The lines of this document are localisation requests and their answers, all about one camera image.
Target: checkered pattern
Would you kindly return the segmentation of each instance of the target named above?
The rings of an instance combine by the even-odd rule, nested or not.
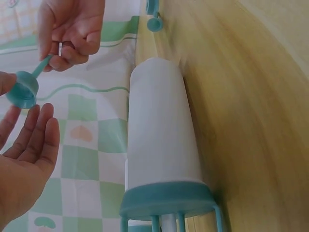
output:
[[[34,34],[42,0],[0,1],[0,44]]]
[[[11,222],[5,232],[36,232],[39,228],[53,229],[49,232],[120,230],[118,211],[125,190],[127,121],[98,114],[100,98],[95,98],[96,93],[89,97],[64,95],[66,110],[55,115],[66,117],[59,119],[61,145],[56,168],[33,208]],[[126,94],[118,96],[118,101],[126,103]],[[12,145],[26,114],[22,113],[2,152]]]

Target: hand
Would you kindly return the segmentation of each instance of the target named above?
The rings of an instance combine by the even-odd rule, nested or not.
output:
[[[9,91],[15,82],[14,74],[0,72],[0,95]],[[0,149],[20,111],[12,106],[0,122]],[[14,144],[0,155],[0,231],[34,205],[55,168],[60,135],[53,113],[51,104],[45,104],[41,111],[38,105],[30,109]]]
[[[43,0],[38,17],[40,59],[54,54],[45,72],[88,61],[100,47],[105,0]],[[64,42],[59,56],[59,42]]]

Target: plastic toy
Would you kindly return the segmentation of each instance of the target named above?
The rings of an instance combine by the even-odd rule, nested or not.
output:
[[[185,232],[185,218],[220,208],[203,182],[183,77],[177,65],[151,58],[130,79],[126,190],[121,232]]]
[[[44,67],[49,63],[52,55],[47,56],[33,71],[18,71],[17,82],[13,88],[6,94],[7,99],[20,109],[30,109],[36,102],[36,96],[39,90],[37,81],[38,76],[43,72]]]
[[[163,28],[163,21],[159,14],[159,0],[147,0],[146,13],[153,16],[147,22],[148,30],[152,32],[160,31]]]

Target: heart pattern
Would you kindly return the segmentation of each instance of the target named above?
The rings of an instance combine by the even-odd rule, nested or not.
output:
[[[70,135],[72,139],[80,139],[85,142],[91,142],[93,139],[91,131],[84,126],[75,127],[71,130]]]

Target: wooden surface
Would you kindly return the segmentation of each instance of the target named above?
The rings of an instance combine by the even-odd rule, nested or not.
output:
[[[179,64],[227,231],[309,231],[309,1],[160,3],[165,27],[141,16],[136,62]],[[215,232],[215,217],[187,228]]]

